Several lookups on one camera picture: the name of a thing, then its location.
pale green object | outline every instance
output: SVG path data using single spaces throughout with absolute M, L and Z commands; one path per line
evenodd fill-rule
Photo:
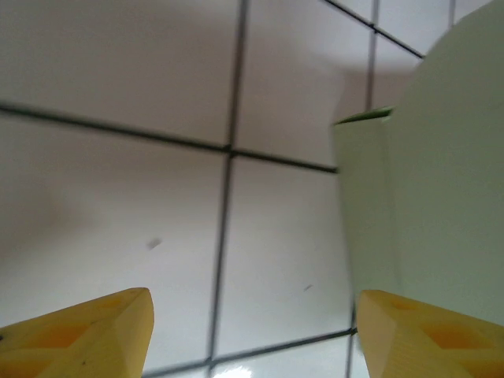
M 504 1 L 449 31 L 389 119 L 335 126 L 356 294 L 504 324 Z

white tile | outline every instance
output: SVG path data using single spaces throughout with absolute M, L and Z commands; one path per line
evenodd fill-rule
M 418 57 L 378 36 L 372 107 L 397 105 L 420 63 Z
M 213 378 L 343 377 L 347 337 L 218 365 Z
M 333 2 L 338 2 L 342 6 L 353 10 L 356 14 L 372 19 L 372 1 L 373 0 L 333 0 Z
M 358 336 L 354 337 L 354 345 L 352 348 L 352 369 L 350 378 L 369 378 L 368 367 L 365 364 L 364 354 L 359 343 Z
M 218 354 L 347 329 L 336 177 L 238 159 Z
M 0 97 L 224 140 L 236 0 L 5 0 Z
M 378 26 L 423 54 L 449 22 L 450 0 L 380 0 Z
M 457 0 L 455 2 L 455 22 L 458 22 L 461 18 L 489 2 L 491 2 L 491 0 Z
M 323 2 L 254 0 L 238 144 L 331 164 L 328 128 L 364 109 L 368 28 Z
M 0 326 L 148 287 L 145 369 L 206 357 L 222 157 L 0 120 Z

yellow plastic piece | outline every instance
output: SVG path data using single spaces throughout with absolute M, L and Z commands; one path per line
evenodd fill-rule
M 140 378 L 154 327 L 135 288 L 0 328 L 0 378 Z
M 504 327 L 363 291 L 358 334 L 371 378 L 503 378 Z

green lid edge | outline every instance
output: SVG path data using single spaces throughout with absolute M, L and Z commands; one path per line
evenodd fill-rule
M 355 114 L 354 116 L 343 118 L 340 122 L 336 122 L 334 125 L 348 124 L 350 122 L 357 122 L 358 120 L 372 120 L 374 118 L 388 117 L 391 115 L 392 110 L 394 110 L 393 106 L 384 106 L 383 108 L 378 108 L 365 113 L 359 113 Z

tiled floor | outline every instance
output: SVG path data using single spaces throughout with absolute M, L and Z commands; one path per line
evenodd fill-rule
M 145 286 L 145 376 L 366 377 L 328 127 L 484 3 L 4 0 L 0 326 Z

